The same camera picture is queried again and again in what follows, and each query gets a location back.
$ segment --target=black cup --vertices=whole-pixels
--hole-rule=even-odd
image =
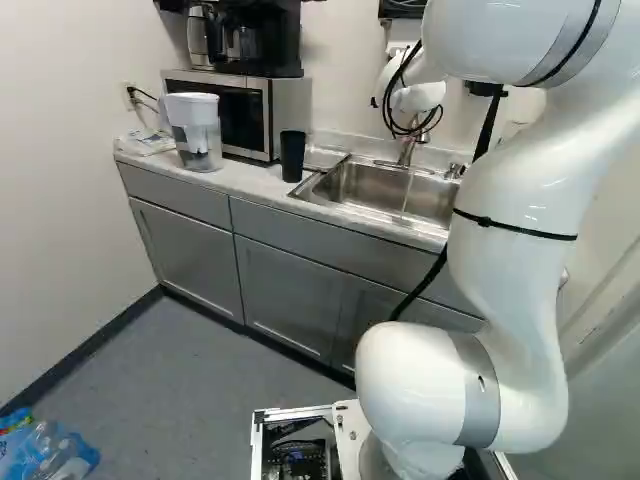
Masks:
[[[307,134],[298,130],[280,132],[280,163],[282,164],[282,180],[287,183],[298,183],[302,180],[304,165],[304,149]]]

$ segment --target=kitchen sink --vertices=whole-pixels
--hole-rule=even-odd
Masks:
[[[448,230],[459,179],[442,172],[349,157],[316,174],[290,196],[416,230]]]

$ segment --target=electrical outlet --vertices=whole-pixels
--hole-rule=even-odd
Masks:
[[[131,100],[131,96],[129,95],[127,88],[136,86],[137,85],[133,82],[120,83],[120,96],[122,97],[122,101],[124,102],[124,106],[127,109],[127,112],[133,112],[136,109],[136,105]]]

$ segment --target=faucet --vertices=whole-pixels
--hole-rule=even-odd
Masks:
[[[417,113],[411,120],[411,127],[417,127],[420,114]],[[400,156],[398,157],[397,165],[399,167],[409,168],[411,166],[411,158],[413,157],[413,151],[416,148],[416,143],[430,143],[431,134],[429,132],[422,132],[419,135],[412,135],[403,140],[402,150],[400,150]]]
[[[462,177],[466,170],[467,166],[464,163],[452,162],[449,164],[449,170],[444,172],[443,177],[445,180],[457,180]]]

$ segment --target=microwave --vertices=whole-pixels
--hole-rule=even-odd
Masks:
[[[166,93],[220,97],[222,153],[260,162],[280,158],[280,132],[311,128],[311,79],[265,78],[193,70],[161,72]]]

